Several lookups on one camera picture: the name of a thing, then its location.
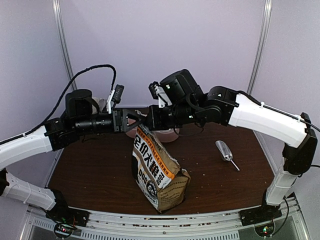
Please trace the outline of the pink double pet bowl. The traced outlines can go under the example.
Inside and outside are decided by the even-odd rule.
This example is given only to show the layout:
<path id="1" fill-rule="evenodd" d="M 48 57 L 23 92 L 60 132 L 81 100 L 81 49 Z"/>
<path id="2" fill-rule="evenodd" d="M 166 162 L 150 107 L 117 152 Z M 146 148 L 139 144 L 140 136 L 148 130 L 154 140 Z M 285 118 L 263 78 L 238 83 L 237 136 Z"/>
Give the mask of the pink double pet bowl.
<path id="1" fill-rule="evenodd" d="M 133 128 L 130 131 L 126 132 L 125 134 L 130 137 L 134 138 L 137 132 L 137 128 Z M 173 129 L 169 130 L 157 130 L 153 131 L 153 133 L 157 136 L 161 143 L 171 143 L 178 139 L 178 135 L 174 132 Z"/>

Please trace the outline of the dog food bag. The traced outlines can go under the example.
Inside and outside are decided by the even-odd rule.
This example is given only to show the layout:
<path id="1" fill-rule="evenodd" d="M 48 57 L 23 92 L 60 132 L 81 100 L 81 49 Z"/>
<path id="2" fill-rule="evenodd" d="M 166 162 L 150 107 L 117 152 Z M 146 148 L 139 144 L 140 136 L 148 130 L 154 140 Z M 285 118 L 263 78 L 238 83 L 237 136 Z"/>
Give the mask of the dog food bag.
<path id="1" fill-rule="evenodd" d="M 191 176 L 143 123 L 136 127 L 133 138 L 131 172 L 141 192 L 159 213 L 185 200 Z"/>

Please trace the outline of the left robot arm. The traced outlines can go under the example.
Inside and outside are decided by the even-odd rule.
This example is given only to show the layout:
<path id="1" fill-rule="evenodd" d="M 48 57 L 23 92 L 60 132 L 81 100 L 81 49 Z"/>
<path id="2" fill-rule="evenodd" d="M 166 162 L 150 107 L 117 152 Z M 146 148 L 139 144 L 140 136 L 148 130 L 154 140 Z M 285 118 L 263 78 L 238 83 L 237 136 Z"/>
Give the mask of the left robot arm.
<path id="1" fill-rule="evenodd" d="M 65 96 L 65 111 L 61 117 L 45 121 L 31 133 L 14 140 L 5 140 L 0 146 L 0 195 L 22 201 L 52 212 L 61 222 L 72 218 L 63 194 L 58 190 L 42 188 L 15 177 L 7 166 L 26 158 L 64 149 L 81 136 L 104 133 L 126 133 L 146 118 L 127 108 L 116 108 L 121 101 L 123 86 L 112 90 L 106 112 L 92 97 L 88 89 L 78 89 Z"/>

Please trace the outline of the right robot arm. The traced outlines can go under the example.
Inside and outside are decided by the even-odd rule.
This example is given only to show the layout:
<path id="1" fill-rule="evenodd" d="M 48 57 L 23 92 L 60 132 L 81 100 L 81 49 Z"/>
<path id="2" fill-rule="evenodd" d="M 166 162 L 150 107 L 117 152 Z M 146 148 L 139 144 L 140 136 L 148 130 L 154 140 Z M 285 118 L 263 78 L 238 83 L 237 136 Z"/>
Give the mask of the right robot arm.
<path id="1" fill-rule="evenodd" d="M 158 101 L 149 107 L 147 115 L 146 124 L 152 131 L 177 129 L 192 123 L 203 128 L 207 123 L 216 123 L 283 141 L 283 164 L 256 210 L 261 221 L 276 212 L 297 177 L 312 165 L 318 129 L 306 113 L 293 115 L 266 105 L 242 90 L 224 86 L 214 86 L 205 93 L 187 69 L 153 82 L 148 88 Z"/>

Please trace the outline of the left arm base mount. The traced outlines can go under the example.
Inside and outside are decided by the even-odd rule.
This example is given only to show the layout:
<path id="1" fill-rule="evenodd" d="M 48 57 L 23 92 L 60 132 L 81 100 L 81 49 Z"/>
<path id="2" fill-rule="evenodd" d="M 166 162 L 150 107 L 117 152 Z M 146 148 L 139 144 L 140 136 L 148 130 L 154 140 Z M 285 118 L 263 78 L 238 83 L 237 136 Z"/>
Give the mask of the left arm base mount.
<path id="1" fill-rule="evenodd" d="M 51 210 L 44 210 L 45 216 L 51 219 L 55 225 L 53 233 L 60 239 L 69 238 L 77 227 L 86 227 L 90 213 L 87 210 L 69 207 L 64 195 L 55 189 L 51 189 L 54 195 L 55 205 Z"/>

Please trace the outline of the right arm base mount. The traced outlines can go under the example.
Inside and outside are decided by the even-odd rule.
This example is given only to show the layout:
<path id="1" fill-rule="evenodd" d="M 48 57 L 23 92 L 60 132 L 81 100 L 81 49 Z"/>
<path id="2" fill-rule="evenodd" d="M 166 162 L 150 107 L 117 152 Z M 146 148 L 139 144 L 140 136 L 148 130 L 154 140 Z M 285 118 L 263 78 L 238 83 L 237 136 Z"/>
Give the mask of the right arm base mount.
<path id="1" fill-rule="evenodd" d="M 280 206 L 261 205 L 239 212 L 242 226 L 254 226 L 255 233 L 259 237 L 271 237 L 275 232 L 276 218 L 282 216 Z"/>

